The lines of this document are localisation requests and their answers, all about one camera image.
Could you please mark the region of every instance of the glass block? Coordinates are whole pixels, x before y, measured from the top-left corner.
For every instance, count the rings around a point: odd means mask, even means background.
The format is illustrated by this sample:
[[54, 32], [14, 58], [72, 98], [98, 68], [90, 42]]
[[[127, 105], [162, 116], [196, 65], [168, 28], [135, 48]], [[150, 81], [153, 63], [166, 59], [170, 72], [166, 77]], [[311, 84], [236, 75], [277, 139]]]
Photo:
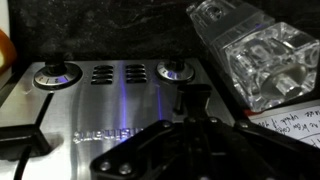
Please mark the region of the glass block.
[[319, 41], [277, 23], [225, 49], [234, 86], [252, 111], [271, 108], [314, 89]]
[[252, 111], [314, 89], [319, 41], [310, 35], [275, 24], [262, 10], [238, 0], [206, 0], [189, 6], [187, 13]]

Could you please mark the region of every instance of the black backsplash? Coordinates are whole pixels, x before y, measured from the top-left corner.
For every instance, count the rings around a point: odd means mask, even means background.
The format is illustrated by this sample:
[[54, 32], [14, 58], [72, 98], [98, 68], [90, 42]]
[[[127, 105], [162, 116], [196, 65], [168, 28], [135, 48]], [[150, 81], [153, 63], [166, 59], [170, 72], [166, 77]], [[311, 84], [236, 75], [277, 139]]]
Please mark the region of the black backsplash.
[[42, 61], [197, 56], [203, 46], [183, 0], [10, 0], [19, 55]]

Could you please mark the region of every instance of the vent slot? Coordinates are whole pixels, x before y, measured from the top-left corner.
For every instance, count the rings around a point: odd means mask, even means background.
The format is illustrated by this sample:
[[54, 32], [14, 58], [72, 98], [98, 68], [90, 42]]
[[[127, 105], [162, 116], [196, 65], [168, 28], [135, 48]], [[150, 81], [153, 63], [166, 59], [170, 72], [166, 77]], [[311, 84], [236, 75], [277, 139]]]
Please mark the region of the vent slot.
[[92, 85], [108, 85], [113, 82], [113, 66], [99, 65], [93, 68]]
[[130, 64], [126, 66], [126, 82], [128, 84], [146, 83], [147, 74], [143, 64]]

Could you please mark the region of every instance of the brand logo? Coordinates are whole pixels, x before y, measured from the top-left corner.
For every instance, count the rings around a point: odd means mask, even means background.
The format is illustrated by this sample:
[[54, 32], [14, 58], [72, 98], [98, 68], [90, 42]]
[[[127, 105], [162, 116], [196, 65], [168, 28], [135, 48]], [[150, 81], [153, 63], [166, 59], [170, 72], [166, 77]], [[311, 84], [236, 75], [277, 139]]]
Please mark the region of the brand logo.
[[143, 128], [123, 128], [85, 132], [77, 131], [74, 133], [73, 142], [79, 144], [85, 141], [123, 141], [142, 130]]

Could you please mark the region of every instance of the control dial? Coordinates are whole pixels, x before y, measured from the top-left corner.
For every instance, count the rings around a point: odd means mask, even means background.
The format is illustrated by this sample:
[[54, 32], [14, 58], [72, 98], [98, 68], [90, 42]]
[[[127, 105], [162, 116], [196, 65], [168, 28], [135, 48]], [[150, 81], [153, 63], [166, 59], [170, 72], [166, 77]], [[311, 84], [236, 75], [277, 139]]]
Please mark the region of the control dial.
[[193, 67], [182, 59], [171, 59], [169, 62], [160, 62], [156, 69], [157, 75], [170, 83], [187, 83], [193, 80]]
[[35, 74], [34, 85], [41, 89], [57, 90], [71, 86], [81, 76], [82, 71], [75, 64], [49, 61]]

